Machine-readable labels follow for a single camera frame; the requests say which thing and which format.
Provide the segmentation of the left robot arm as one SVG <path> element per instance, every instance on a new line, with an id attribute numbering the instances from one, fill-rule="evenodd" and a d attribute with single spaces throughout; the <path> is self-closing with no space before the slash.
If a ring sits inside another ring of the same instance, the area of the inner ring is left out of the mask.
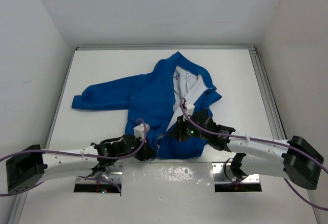
<path id="1" fill-rule="evenodd" d="M 155 155 L 148 139 L 130 134 L 71 151 L 42 150 L 40 145 L 32 145 L 4 158 L 7 192 L 21 194 L 45 181 L 70 176 L 91 178 L 118 160 L 135 157 L 146 161 Z"/>

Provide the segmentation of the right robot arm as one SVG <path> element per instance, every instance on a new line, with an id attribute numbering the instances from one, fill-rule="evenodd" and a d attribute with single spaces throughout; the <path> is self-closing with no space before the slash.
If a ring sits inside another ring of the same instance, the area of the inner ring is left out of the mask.
<path id="1" fill-rule="evenodd" d="M 235 153 L 230 163 L 233 177 L 252 174 L 281 177 L 307 190 L 316 190 L 320 164 L 324 161 L 302 137 L 266 140 L 242 135 L 234 128 L 216 124 L 207 110 L 195 112 L 189 119 L 179 116 L 169 136 L 178 141 L 199 138 L 215 150 Z"/>

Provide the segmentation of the blue zip jacket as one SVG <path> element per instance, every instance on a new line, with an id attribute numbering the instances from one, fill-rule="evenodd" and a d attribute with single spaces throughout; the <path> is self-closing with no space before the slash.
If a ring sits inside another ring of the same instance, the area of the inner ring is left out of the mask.
<path id="1" fill-rule="evenodd" d="M 88 86 L 73 98 L 71 107 L 87 111 L 127 110 L 125 133 L 132 134 L 136 120 L 150 126 L 149 145 L 160 159 L 200 157 L 207 142 L 190 138 L 180 142 L 168 135 L 182 115 L 180 100 L 194 104 L 195 112 L 209 109 L 221 99 L 209 72 L 180 52 L 160 60 L 153 71 Z"/>

